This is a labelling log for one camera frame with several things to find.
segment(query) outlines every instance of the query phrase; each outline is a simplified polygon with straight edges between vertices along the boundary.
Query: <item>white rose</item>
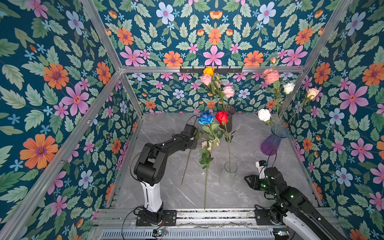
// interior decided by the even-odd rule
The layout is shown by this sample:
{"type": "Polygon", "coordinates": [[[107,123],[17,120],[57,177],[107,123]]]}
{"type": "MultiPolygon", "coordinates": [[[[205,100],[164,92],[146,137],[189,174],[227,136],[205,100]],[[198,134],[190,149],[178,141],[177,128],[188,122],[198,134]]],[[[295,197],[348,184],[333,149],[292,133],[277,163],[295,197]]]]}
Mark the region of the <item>white rose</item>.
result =
{"type": "Polygon", "coordinates": [[[271,119],[271,113],[269,112],[268,109],[261,109],[259,110],[259,119],[266,122],[268,121],[269,119],[271,119]]]}
{"type": "Polygon", "coordinates": [[[284,88],[285,94],[290,94],[293,91],[293,89],[295,88],[295,84],[294,83],[287,83],[287,84],[283,85],[283,88],[284,88]]]}

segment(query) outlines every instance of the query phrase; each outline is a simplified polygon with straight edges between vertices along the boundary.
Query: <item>rose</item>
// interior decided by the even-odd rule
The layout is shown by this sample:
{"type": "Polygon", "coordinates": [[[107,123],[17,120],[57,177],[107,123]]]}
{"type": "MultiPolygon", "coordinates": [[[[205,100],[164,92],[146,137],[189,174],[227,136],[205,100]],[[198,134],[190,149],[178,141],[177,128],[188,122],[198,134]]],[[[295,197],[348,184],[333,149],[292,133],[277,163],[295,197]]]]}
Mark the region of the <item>rose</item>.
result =
{"type": "Polygon", "coordinates": [[[227,112],[218,112],[218,113],[216,113],[215,118],[216,118],[216,119],[218,120],[218,122],[219,122],[220,124],[222,124],[222,125],[224,125],[223,122],[224,122],[224,123],[227,123],[227,122],[228,122],[227,112]]]}
{"type": "Polygon", "coordinates": [[[213,77],[214,76],[214,70],[215,70],[215,68],[213,68],[213,67],[207,67],[207,68],[204,69],[203,75],[207,75],[208,74],[208,75],[213,77]]]}
{"type": "Polygon", "coordinates": [[[235,95],[235,90],[233,89],[232,86],[224,87],[222,92],[225,95],[225,97],[227,97],[227,98],[233,97],[235,95]]]}
{"type": "Polygon", "coordinates": [[[212,123],[213,117],[211,116],[211,113],[209,110],[207,110],[205,113],[202,113],[200,117],[197,117],[199,119],[199,123],[201,125],[207,124],[207,123],[212,123]]]}
{"type": "Polygon", "coordinates": [[[290,94],[293,91],[293,89],[295,88],[295,84],[294,83],[287,83],[287,84],[283,85],[283,88],[284,88],[285,94],[290,94]]]}
{"type": "Polygon", "coordinates": [[[205,74],[204,76],[201,76],[200,79],[202,83],[208,86],[211,83],[212,77],[209,74],[205,74]]]}
{"type": "Polygon", "coordinates": [[[268,109],[261,109],[259,110],[259,119],[266,122],[268,121],[269,119],[271,119],[271,113],[269,112],[268,109]]]}
{"type": "Polygon", "coordinates": [[[264,82],[266,84],[270,85],[270,84],[273,84],[274,82],[276,82],[277,80],[279,80],[280,74],[278,71],[270,68],[270,69],[266,69],[263,72],[263,76],[264,76],[264,82]]]}
{"type": "Polygon", "coordinates": [[[319,94],[320,90],[317,90],[316,88],[310,88],[307,92],[307,99],[312,100],[314,99],[317,94],[319,94]]]}

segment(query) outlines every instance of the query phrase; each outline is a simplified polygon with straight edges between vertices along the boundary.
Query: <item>purple vase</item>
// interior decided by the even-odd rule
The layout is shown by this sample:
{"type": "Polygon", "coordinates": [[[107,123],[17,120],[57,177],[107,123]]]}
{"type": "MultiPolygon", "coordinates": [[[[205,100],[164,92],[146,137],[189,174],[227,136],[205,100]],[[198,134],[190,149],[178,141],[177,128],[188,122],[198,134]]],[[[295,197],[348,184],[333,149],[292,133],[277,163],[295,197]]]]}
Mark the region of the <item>purple vase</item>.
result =
{"type": "Polygon", "coordinates": [[[281,140],[287,138],[289,135],[288,129],[280,124],[273,125],[271,127],[271,132],[271,135],[269,135],[260,147],[261,151],[267,156],[275,155],[279,149],[281,140]]]}

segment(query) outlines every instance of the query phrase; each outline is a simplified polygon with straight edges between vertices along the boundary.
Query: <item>floral wall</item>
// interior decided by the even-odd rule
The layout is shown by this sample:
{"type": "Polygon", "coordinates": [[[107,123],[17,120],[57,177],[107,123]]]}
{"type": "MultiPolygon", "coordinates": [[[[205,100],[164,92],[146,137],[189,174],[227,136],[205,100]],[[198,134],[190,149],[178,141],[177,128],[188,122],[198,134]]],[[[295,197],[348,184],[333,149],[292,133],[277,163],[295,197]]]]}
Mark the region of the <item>floral wall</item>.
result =
{"type": "Polygon", "coordinates": [[[285,115],[317,188],[347,236],[382,239],[384,209],[384,6],[355,1],[285,115]],[[308,88],[319,95],[302,106],[308,88]]]}
{"type": "MultiPolygon", "coordinates": [[[[126,66],[304,65],[338,1],[140,0],[98,3],[106,31],[126,66]]],[[[322,56],[328,56],[325,48],[322,56]]],[[[281,73],[284,81],[295,73],[281,73]]],[[[216,111],[196,74],[130,76],[144,112],[216,111]]],[[[233,84],[237,111],[256,112],[271,102],[261,73],[222,76],[233,84]]]]}
{"type": "MultiPolygon", "coordinates": [[[[0,25],[1,228],[114,69],[79,1],[3,1],[0,25]]],[[[86,238],[136,126],[126,98],[119,83],[18,239],[86,238]]]]}

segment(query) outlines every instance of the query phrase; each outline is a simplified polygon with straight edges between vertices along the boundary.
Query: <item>orange printed flower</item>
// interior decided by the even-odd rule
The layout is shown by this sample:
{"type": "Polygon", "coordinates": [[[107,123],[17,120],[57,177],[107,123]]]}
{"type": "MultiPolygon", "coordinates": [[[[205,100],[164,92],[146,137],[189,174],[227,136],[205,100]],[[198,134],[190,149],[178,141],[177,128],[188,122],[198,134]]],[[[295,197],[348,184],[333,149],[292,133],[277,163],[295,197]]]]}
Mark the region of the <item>orange printed flower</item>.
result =
{"type": "Polygon", "coordinates": [[[222,11],[211,11],[209,13],[209,16],[211,16],[212,19],[220,19],[223,16],[222,11]]]}
{"type": "Polygon", "coordinates": [[[381,136],[381,140],[382,142],[377,142],[377,149],[379,150],[382,150],[381,152],[379,152],[379,155],[382,159],[384,159],[384,136],[381,136]]]}
{"type": "Polygon", "coordinates": [[[133,132],[136,130],[136,127],[137,127],[137,122],[135,122],[135,123],[133,124],[133,128],[132,128],[132,131],[133,131],[133,132]]]}
{"type": "Polygon", "coordinates": [[[212,109],[212,108],[214,108],[215,107],[215,102],[214,101],[209,101],[208,103],[207,103],[207,107],[209,108],[209,109],[212,109]]]}
{"type": "Polygon", "coordinates": [[[309,152],[310,150],[312,150],[312,146],[313,146],[313,143],[312,143],[311,139],[308,139],[308,138],[304,139],[303,147],[306,151],[309,152]]]}
{"type": "Polygon", "coordinates": [[[260,66],[260,63],[264,61],[262,58],[263,53],[259,53],[259,51],[254,51],[253,53],[248,53],[247,57],[244,58],[244,66],[246,67],[255,67],[260,66]]]}
{"type": "Polygon", "coordinates": [[[83,223],[84,223],[84,218],[80,219],[80,220],[77,222],[76,227],[77,227],[77,228],[80,228],[80,227],[83,225],[83,223]]]}
{"type": "Polygon", "coordinates": [[[197,35],[199,35],[199,36],[203,36],[203,35],[204,35],[204,30],[199,29],[199,30],[197,31],[197,35]]]}
{"type": "Polygon", "coordinates": [[[35,48],[33,45],[29,45],[29,48],[30,48],[32,51],[34,51],[35,53],[37,53],[36,48],[35,48]]]}
{"type": "Polygon", "coordinates": [[[232,36],[232,35],[233,35],[233,30],[230,29],[230,28],[228,28],[227,31],[225,32],[225,34],[226,34],[227,36],[232,36]]]}
{"type": "Polygon", "coordinates": [[[316,189],[317,194],[319,194],[319,198],[320,198],[320,200],[322,200],[322,199],[323,199],[323,195],[321,194],[321,193],[322,193],[321,188],[318,187],[318,186],[317,186],[317,183],[315,183],[315,182],[313,183],[313,186],[314,186],[314,188],[316,189]]]}
{"type": "Polygon", "coordinates": [[[300,31],[295,40],[296,44],[303,45],[304,43],[308,42],[310,40],[310,37],[312,37],[313,32],[312,28],[304,28],[302,31],[300,31]]]}
{"type": "Polygon", "coordinates": [[[380,80],[384,80],[384,63],[378,63],[377,65],[375,63],[371,64],[369,66],[369,69],[365,69],[364,71],[364,77],[362,78],[363,82],[366,82],[365,85],[371,86],[372,84],[374,86],[379,85],[380,80]]]}
{"type": "Polygon", "coordinates": [[[67,70],[63,68],[60,64],[50,63],[50,68],[45,67],[43,72],[44,81],[48,82],[48,86],[51,88],[56,88],[58,90],[67,86],[67,83],[70,81],[67,70]]]}
{"type": "Polygon", "coordinates": [[[45,168],[47,161],[51,162],[55,156],[53,153],[58,151],[57,144],[53,144],[55,139],[52,136],[45,138],[45,134],[36,134],[35,139],[28,138],[23,146],[27,149],[20,151],[20,159],[27,160],[25,166],[32,169],[36,166],[38,169],[45,168]]]}
{"type": "Polygon", "coordinates": [[[125,45],[132,45],[135,41],[132,36],[132,33],[130,31],[127,31],[126,28],[119,28],[117,36],[119,38],[119,41],[124,43],[125,45]]]}
{"type": "Polygon", "coordinates": [[[169,53],[164,54],[165,59],[164,63],[167,64],[167,67],[180,67],[183,59],[180,57],[179,53],[174,51],[169,51],[169,53]]]}
{"type": "Polygon", "coordinates": [[[270,101],[270,102],[267,102],[267,103],[266,103],[266,107],[267,107],[268,109],[271,109],[271,108],[276,107],[276,101],[270,101]]]}
{"type": "Polygon", "coordinates": [[[368,240],[367,236],[362,234],[361,231],[357,229],[351,229],[349,236],[352,240],[368,240]]]}
{"type": "Polygon", "coordinates": [[[322,63],[316,68],[316,72],[314,73],[314,77],[316,78],[314,81],[316,83],[323,84],[323,82],[328,80],[328,74],[331,73],[329,66],[329,63],[322,63]]]}
{"type": "Polygon", "coordinates": [[[121,141],[120,141],[120,139],[116,138],[112,144],[112,152],[114,154],[118,154],[120,151],[120,147],[121,147],[121,141]]]}
{"type": "Polygon", "coordinates": [[[111,78],[109,67],[105,65],[105,62],[98,63],[97,67],[98,68],[96,68],[96,73],[99,75],[99,80],[104,84],[107,84],[107,82],[109,82],[109,79],[111,78]]]}
{"type": "Polygon", "coordinates": [[[118,18],[118,15],[115,11],[110,10],[110,11],[108,11],[108,13],[111,16],[111,18],[113,18],[113,19],[118,18]]]}
{"type": "Polygon", "coordinates": [[[314,18],[319,18],[323,15],[324,10],[319,10],[314,14],[314,18]]]}
{"type": "Polygon", "coordinates": [[[152,102],[152,101],[147,101],[147,102],[145,103],[145,106],[146,106],[147,108],[149,108],[149,109],[155,109],[155,108],[156,108],[156,104],[155,104],[154,102],[152,102]]]}
{"type": "Polygon", "coordinates": [[[208,34],[208,37],[208,41],[212,43],[212,45],[216,45],[218,42],[220,42],[221,33],[219,33],[219,30],[217,28],[214,28],[208,34]]]}
{"type": "Polygon", "coordinates": [[[111,183],[107,189],[107,195],[105,195],[105,201],[108,201],[109,195],[111,194],[113,183],[111,183]]]}

